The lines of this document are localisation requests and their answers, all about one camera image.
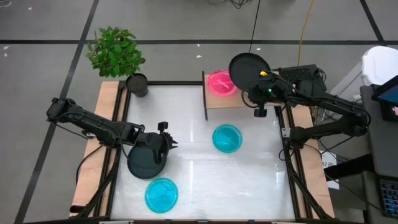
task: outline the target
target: computer monitor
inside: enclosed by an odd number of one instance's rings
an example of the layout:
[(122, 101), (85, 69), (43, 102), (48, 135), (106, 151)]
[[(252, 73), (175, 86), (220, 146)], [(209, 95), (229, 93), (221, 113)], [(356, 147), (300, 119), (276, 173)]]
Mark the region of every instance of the computer monitor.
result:
[(398, 75), (375, 89), (372, 100), (398, 106)]

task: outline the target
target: green plant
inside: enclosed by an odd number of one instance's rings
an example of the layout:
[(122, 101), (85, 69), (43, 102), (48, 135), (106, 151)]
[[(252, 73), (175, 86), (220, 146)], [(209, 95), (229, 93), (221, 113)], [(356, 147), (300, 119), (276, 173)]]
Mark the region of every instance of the green plant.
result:
[(100, 28), (102, 33), (95, 40), (87, 43), (89, 52), (86, 57), (91, 61), (94, 69), (99, 69), (101, 77), (129, 76), (136, 71), (141, 71), (139, 65), (145, 62), (141, 51), (136, 49), (136, 37), (126, 29), (118, 27), (107, 29)]

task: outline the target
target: gray floor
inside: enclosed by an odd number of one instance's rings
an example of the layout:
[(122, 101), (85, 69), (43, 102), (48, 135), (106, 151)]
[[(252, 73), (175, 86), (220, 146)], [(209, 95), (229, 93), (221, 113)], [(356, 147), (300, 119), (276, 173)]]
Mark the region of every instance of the gray floor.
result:
[[(11, 0), (8, 7), (2, 7), (4, 2), (0, 2), (2, 223), (14, 222), (48, 130), (45, 111), (51, 99), (60, 95), (93, 1)], [(366, 2), (384, 39), (398, 40), (395, 29), (398, 2)], [(254, 40), (299, 40), (309, 4), (310, 0), (261, 0)], [(121, 26), (130, 29), (139, 40), (193, 40), (191, 44), (153, 42), (140, 45), (147, 59), (142, 72), (150, 80), (200, 80), (202, 70), (227, 68), (233, 56), (248, 51), (249, 42), (240, 44), (234, 40), (250, 40), (257, 5), (258, 0), (249, 1), (241, 9), (235, 9), (230, 2), (211, 5), (207, 0), (99, 0), (87, 39), (93, 39), (94, 30), (99, 27)], [(39, 44), (35, 40), (59, 42)], [(212, 40), (224, 40), (224, 44), (223, 41), (209, 44)], [(316, 0), (305, 40), (377, 38), (359, 0)], [(271, 67), (296, 65), (298, 45), (272, 43), (253, 44), (252, 52), (264, 57)], [(324, 69), (328, 75), (326, 85), (331, 90), (375, 44), (369, 43), (304, 45), (302, 64), (315, 63)], [(68, 97), (93, 111), (105, 79), (92, 70), (84, 58), (85, 52), (84, 48)], [(328, 138), (325, 144), (330, 146), (338, 140), (339, 137)], [(364, 145), (363, 139), (356, 142)], [(84, 139), (56, 129), (25, 222), (68, 216), (75, 188), (75, 169), (84, 149)], [(355, 157), (366, 149), (347, 142), (336, 152)], [(355, 185), (357, 182), (347, 180), (354, 189), (360, 190), (361, 186)], [(351, 200), (354, 197), (342, 190), (331, 191), (331, 194), (338, 216), (358, 220), (358, 212), (350, 212), (347, 208), (363, 209), (360, 201)]]

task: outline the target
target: pink bowl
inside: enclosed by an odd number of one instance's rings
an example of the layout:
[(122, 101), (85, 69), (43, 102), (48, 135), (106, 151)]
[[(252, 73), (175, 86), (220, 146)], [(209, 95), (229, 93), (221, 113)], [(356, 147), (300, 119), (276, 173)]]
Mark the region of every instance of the pink bowl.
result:
[(211, 72), (208, 79), (210, 91), (218, 96), (229, 96), (236, 91), (228, 70), (216, 70)]

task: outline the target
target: white table surface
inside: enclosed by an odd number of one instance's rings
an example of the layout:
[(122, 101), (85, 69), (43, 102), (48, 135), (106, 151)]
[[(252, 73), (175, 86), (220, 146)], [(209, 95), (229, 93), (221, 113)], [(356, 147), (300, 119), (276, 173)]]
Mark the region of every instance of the white table surface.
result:
[[(251, 108), (208, 110), (205, 121), (202, 86), (150, 86), (143, 98), (131, 96), (127, 121), (157, 132), (168, 121), (178, 148), (169, 152), (164, 170), (155, 178), (134, 177), (122, 155), (111, 212), (112, 219), (293, 220), (279, 122), (273, 108), (255, 118)], [(212, 134), (221, 124), (236, 126), (243, 135), (234, 153), (218, 151)], [(125, 146), (128, 153), (131, 147)], [(148, 209), (148, 184), (166, 177), (178, 187), (178, 201), (170, 211)]]

